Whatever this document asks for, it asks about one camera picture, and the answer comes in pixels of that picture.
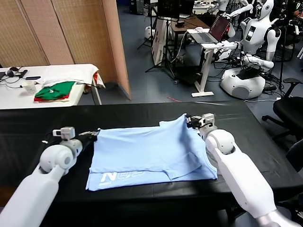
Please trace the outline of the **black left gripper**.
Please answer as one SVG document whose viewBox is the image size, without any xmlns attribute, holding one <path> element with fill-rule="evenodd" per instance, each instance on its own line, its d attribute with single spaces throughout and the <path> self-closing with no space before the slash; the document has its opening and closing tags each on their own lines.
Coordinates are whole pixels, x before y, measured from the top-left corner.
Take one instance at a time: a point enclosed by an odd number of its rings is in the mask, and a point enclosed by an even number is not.
<svg viewBox="0 0 303 227">
<path fill-rule="evenodd" d="M 98 135 L 100 133 L 101 129 L 98 128 L 95 131 L 87 131 L 79 134 L 77 136 L 77 140 L 79 140 L 82 143 L 82 148 L 86 148 L 91 143 L 94 143 L 98 140 Z"/>
</svg>

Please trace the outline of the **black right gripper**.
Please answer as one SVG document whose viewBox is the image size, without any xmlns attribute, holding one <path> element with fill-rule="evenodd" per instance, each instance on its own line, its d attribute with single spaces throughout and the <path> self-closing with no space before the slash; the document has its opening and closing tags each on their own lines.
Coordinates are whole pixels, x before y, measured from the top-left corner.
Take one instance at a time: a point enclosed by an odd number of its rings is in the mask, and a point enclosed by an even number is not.
<svg viewBox="0 0 303 227">
<path fill-rule="evenodd" d="M 200 129 L 202 127 L 201 120 L 203 118 L 201 116 L 192 116 L 189 114 L 186 114 L 186 121 L 187 121 L 187 127 L 191 129 Z"/>
</svg>

